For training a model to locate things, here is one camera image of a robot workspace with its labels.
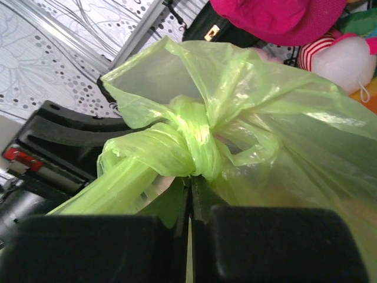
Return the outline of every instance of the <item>red clip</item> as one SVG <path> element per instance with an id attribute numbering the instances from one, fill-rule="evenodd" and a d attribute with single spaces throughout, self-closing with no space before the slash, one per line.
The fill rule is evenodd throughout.
<path id="1" fill-rule="evenodd" d="M 9 161 L 18 161 L 28 166 L 30 170 L 34 172 L 38 171 L 43 166 L 42 162 L 24 152 L 21 152 L 15 147 L 10 147 L 8 150 L 6 150 L 3 157 Z"/>

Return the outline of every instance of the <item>black bag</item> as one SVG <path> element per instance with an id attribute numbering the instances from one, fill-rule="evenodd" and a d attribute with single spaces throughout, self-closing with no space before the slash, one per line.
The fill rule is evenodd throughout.
<path id="1" fill-rule="evenodd" d="M 219 16 L 208 2 L 191 26 L 185 30 L 182 41 L 188 40 L 229 42 L 245 48 L 253 46 L 259 39 Z"/>

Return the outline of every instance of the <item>pink cap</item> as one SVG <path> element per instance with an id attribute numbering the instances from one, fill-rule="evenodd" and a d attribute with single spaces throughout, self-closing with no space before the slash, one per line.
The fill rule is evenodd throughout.
<path id="1" fill-rule="evenodd" d="M 305 45 L 323 36 L 338 20 L 346 0 L 210 0 L 214 10 L 261 40 L 283 46 Z"/>

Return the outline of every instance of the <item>green fabric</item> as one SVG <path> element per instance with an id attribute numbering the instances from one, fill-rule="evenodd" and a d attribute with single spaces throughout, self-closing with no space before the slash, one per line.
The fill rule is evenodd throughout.
<path id="1" fill-rule="evenodd" d="M 377 116 L 339 87 L 250 49 L 168 38 L 102 80 L 129 126 L 153 126 L 109 140 L 100 177 L 53 213 L 136 213 L 157 175 L 203 175 L 231 205 L 337 211 L 377 279 Z"/>
<path id="2" fill-rule="evenodd" d="M 377 8 L 340 18 L 336 27 L 343 34 L 351 32 L 366 37 L 377 28 Z"/>

